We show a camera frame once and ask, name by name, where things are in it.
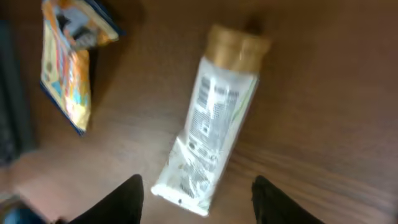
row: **white bottle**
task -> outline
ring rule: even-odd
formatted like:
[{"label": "white bottle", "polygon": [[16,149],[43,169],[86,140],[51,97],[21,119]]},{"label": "white bottle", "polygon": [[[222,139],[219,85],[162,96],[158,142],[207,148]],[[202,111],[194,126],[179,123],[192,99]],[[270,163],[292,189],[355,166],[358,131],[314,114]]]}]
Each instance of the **white bottle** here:
[{"label": "white bottle", "polygon": [[207,216],[271,42],[213,26],[201,59],[184,129],[151,188],[161,197]]}]

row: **wooden table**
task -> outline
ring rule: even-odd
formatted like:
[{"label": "wooden table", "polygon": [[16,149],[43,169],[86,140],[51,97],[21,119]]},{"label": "wooden table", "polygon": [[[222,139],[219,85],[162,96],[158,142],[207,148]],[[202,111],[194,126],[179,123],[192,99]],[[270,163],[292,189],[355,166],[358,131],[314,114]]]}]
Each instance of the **wooden table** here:
[{"label": "wooden table", "polygon": [[[40,1],[6,1],[39,151],[12,167],[47,218],[74,218],[133,174],[142,223],[255,223],[261,174],[327,223],[396,223],[398,1],[108,1],[127,35],[99,51],[80,138],[39,88]],[[206,33],[251,18],[272,36],[261,81],[208,218],[150,193],[183,128]]]}]

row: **colorful wrapper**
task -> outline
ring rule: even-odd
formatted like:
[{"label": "colorful wrapper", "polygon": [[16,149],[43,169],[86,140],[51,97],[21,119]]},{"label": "colorful wrapper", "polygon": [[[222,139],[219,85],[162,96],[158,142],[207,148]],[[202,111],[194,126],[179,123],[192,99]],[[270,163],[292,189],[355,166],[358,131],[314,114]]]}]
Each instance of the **colorful wrapper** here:
[{"label": "colorful wrapper", "polygon": [[91,113],[88,49],[119,39],[120,30],[94,0],[44,0],[41,85],[79,134]]}]

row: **gold cap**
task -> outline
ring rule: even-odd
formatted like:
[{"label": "gold cap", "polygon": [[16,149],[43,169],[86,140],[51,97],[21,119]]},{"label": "gold cap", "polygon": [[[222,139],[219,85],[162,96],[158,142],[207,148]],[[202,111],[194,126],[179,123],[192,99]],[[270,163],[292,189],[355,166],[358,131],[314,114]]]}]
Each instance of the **gold cap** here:
[{"label": "gold cap", "polygon": [[205,57],[220,68],[258,73],[270,47],[269,39],[213,25]]}]

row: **black object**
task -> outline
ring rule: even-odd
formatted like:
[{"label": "black object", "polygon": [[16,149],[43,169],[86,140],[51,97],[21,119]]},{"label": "black object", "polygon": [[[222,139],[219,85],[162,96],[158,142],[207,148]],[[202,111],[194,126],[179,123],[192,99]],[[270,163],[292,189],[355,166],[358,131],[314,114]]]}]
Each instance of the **black object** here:
[{"label": "black object", "polygon": [[69,224],[138,224],[143,202],[144,186],[141,176],[136,174]]},{"label": "black object", "polygon": [[323,223],[263,176],[256,178],[251,190],[257,224]]},{"label": "black object", "polygon": [[8,25],[0,21],[0,167],[35,148],[29,107]]}]

